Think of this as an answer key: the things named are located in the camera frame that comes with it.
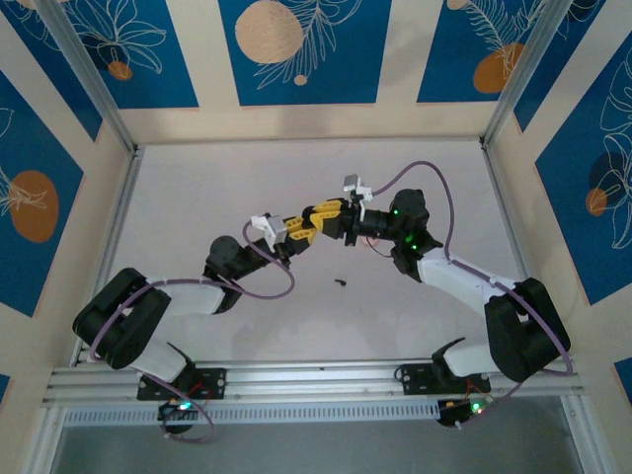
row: white leaf drawing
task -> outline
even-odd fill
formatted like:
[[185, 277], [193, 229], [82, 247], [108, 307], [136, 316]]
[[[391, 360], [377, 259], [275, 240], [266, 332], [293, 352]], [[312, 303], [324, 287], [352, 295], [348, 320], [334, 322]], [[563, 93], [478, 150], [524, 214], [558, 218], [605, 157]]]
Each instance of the white leaf drawing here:
[[[59, 50], [36, 10], [17, 0], [0, 1], [9, 7], [30, 35], [51, 49]], [[84, 46], [97, 52], [93, 60], [101, 58], [105, 66], [118, 61], [126, 66], [146, 67], [156, 74], [162, 72], [162, 62], [151, 48], [162, 44], [167, 32], [136, 20], [136, 0], [69, 0], [61, 7]]]
[[6, 6], [6, 9], [16, 17], [22, 26], [36, 40], [42, 41], [50, 49], [59, 51], [57, 43], [54, 41], [48, 29], [44, 25], [43, 21], [38, 15], [38, 12], [33, 8], [26, 7], [17, 0], [2, 0]]
[[612, 210], [612, 244], [622, 250], [632, 242], [632, 139], [625, 133], [610, 133], [603, 139], [608, 170], [596, 185], [601, 193], [589, 200], [589, 211]]
[[[0, 139], [9, 130], [13, 113], [14, 111], [11, 109], [0, 108]], [[29, 193], [16, 186], [0, 167], [0, 216], [5, 215], [12, 207], [19, 209], [21, 205], [32, 205], [46, 209], [46, 204], [43, 202], [45, 196], [46, 191]]]
[[632, 49], [612, 77], [601, 110], [600, 126], [608, 133], [624, 132], [632, 126]]
[[347, 13], [343, 5], [350, 0], [286, 0], [285, 5], [298, 20], [302, 30], [300, 49], [289, 59], [276, 63], [259, 64], [254, 74], [261, 77], [258, 90], [265, 88], [276, 80], [287, 83], [296, 77], [308, 78], [318, 68], [321, 61], [327, 59], [328, 51], [336, 51], [336, 34], [334, 27], [351, 18], [360, 7], [362, 0], [354, 0]]
[[527, 7], [522, 0], [515, 15], [509, 14], [502, 0], [470, 0], [463, 7], [474, 33], [485, 41], [490, 51], [503, 59], [505, 78], [512, 73], [515, 64], [516, 44], [533, 28], [546, 1], [534, 0]]
[[577, 3], [577, 0], [573, 2], [566, 14], [566, 18], [557, 29], [557, 33], [566, 40], [568, 38], [569, 29], [571, 28], [571, 23], [588, 22], [594, 16], [599, 3], [601, 3], [601, 0], [589, 0], [588, 3], [586, 1]]

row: orange circle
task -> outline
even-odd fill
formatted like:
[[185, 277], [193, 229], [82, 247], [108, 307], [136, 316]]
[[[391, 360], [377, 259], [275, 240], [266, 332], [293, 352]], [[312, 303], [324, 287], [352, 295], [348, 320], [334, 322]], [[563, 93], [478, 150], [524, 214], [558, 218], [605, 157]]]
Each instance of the orange circle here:
[[45, 192], [38, 201], [41, 205], [18, 201], [9, 208], [13, 226], [20, 235], [37, 244], [45, 242], [52, 236], [59, 217], [59, 198], [55, 185], [44, 173], [23, 171], [14, 178], [9, 188], [9, 196], [17, 198], [18, 194], [12, 191], [13, 187], [29, 193], [30, 196]]
[[108, 71], [110, 71], [110, 74], [112, 74], [115, 79], [119, 79], [120, 81], [128, 81], [133, 75], [131, 67], [120, 61], [112, 61], [108, 64]]
[[605, 212], [608, 204], [608, 196], [604, 190], [594, 188], [586, 196], [586, 209], [595, 217], [599, 217]]
[[[494, 51], [483, 59], [474, 72], [474, 87], [476, 90], [482, 94], [502, 92], [523, 49], [524, 44], [515, 42], [503, 47], [502, 51]], [[507, 64], [509, 72], [505, 68], [505, 57], [509, 58]]]
[[307, 76], [303, 76], [302, 74], [297, 75], [294, 78], [294, 84], [296, 84], [297, 86], [304, 86], [305, 84], [307, 84]]
[[274, 0], [251, 4], [235, 23], [235, 37], [242, 52], [260, 64], [286, 61], [303, 45], [303, 29], [298, 18]]

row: enclosure wall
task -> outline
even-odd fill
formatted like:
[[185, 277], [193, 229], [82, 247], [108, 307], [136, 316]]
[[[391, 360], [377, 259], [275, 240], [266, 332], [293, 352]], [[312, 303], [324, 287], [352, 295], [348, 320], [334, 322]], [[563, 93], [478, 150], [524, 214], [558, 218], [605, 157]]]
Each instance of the enclosure wall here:
[[[540, 12], [525, 13], [528, 21], [500, 40], [509, 17], [479, 28], [499, 13], [497, 0], [488, 3], [483, 11], [461, 0], [85, 0], [59, 8], [134, 140], [156, 143], [479, 135]], [[514, 18], [522, 3], [507, 3]], [[46, 48], [36, 19], [18, 13], [16, 31], [31, 49]], [[63, 88], [71, 72], [55, 74]]]
[[85, 110], [64, 102], [2, 14], [0, 43], [0, 471], [9, 473], [51, 368], [67, 364], [129, 157], [106, 125], [93, 140], [75, 116]]
[[[530, 271], [564, 319], [621, 472], [632, 466], [622, 388], [632, 356], [630, 18], [629, 1], [605, 1], [532, 120], [524, 126], [518, 106], [490, 149]], [[559, 49], [552, 43], [547, 54], [533, 80]]]

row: white plastic bracket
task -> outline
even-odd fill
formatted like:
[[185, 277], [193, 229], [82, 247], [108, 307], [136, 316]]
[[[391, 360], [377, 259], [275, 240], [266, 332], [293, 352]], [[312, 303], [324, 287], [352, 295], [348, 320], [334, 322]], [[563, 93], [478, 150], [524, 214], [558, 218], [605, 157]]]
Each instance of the white plastic bracket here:
[[275, 245], [283, 242], [287, 236], [287, 227], [278, 215], [272, 217], [255, 215], [250, 218], [250, 221], [254, 228], [264, 231], [264, 238], [271, 251], [274, 251]]
[[364, 221], [364, 212], [365, 204], [367, 202], [371, 202], [373, 200], [373, 192], [371, 188], [367, 188], [362, 185], [362, 180], [358, 175], [348, 175], [345, 176], [345, 183], [343, 184], [343, 191], [346, 193], [350, 193], [351, 191], [355, 191], [357, 195], [362, 196], [361, 201], [359, 202], [359, 220], [360, 222]]

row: orange dot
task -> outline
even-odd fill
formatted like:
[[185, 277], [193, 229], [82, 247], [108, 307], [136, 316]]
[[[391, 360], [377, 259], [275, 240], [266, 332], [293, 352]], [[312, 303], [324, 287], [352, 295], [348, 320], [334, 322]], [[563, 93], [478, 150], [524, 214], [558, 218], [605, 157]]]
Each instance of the orange dot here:
[[9, 212], [13, 226], [25, 239], [37, 244], [47, 241], [52, 236], [59, 217], [59, 199], [55, 185], [44, 173], [23, 171], [13, 179], [12, 186], [31, 197], [43, 194], [37, 203], [26, 200], [20, 202], [18, 192], [10, 188], [9, 195], [17, 202], [10, 206]]
[[110, 71], [110, 74], [112, 74], [115, 79], [119, 79], [120, 81], [128, 81], [133, 75], [131, 67], [120, 61], [112, 61], [108, 64], [108, 71]]
[[482, 94], [502, 92], [523, 49], [524, 44], [515, 42], [483, 59], [474, 72], [476, 90]]
[[586, 208], [595, 217], [599, 217], [605, 212], [607, 203], [608, 197], [605, 195], [605, 191], [599, 188], [594, 188], [586, 196]]

